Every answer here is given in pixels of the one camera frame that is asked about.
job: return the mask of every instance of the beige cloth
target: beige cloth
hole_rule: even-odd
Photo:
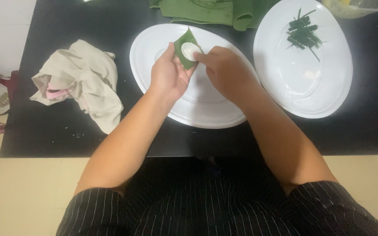
[[[78,40],[69,50],[57,50],[32,80],[39,91],[31,100],[52,105],[75,99],[106,134],[119,124],[123,105],[116,94],[118,73],[115,55]],[[68,89],[69,93],[48,99],[48,89]]]

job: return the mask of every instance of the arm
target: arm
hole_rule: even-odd
[[[184,71],[174,44],[157,60],[147,92],[97,148],[85,167],[75,194],[92,187],[113,188],[121,194],[141,167],[155,135],[175,102],[187,89],[195,70]]]
[[[274,103],[244,62],[230,49],[195,54],[218,91],[246,115],[266,164],[289,193],[313,181],[337,182],[322,155]]]

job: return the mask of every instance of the black striped shirt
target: black striped shirt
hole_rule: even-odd
[[[378,236],[378,221],[337,183],[306,183],[285,196],[264,163],[217,162],[220,170],[196,158],[147,160],[125,197],[78,193],[56,235]]]

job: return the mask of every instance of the beige floor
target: beige floor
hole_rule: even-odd
[[[325,159],[355,200],[378,218],[378,156]],[[0,236],[55,235],[87,160],[0,159]]]

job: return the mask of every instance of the white plate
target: white plate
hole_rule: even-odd
[[[205,53],[214,46],[227,47],[237,53],[257,77],[249,60],[234,45],[209,31],[189,26],[198,44]],[[187,25],[160,24],[141,32],[131,46],[129,61],[139,88],[145,93],[151,82],[151,68],[162,55],[169,42],[180,38]],[[183,124],[199,128],[228,128],[246,120],[243,112],[225,99],[211,84],[206,67],[199,64],[186,93],[173,106],[169,117]]]
[[[315,34],[326,41],[313,51],[291,47],[289,22],[309,15],[319,28]],[[253,46],[255,67],[271,97],[287,111],[305,118],[331,115],[344,102],[352,80],[351,52],[338,22],[327,8],[314,0],[282,0],[265,15]]]

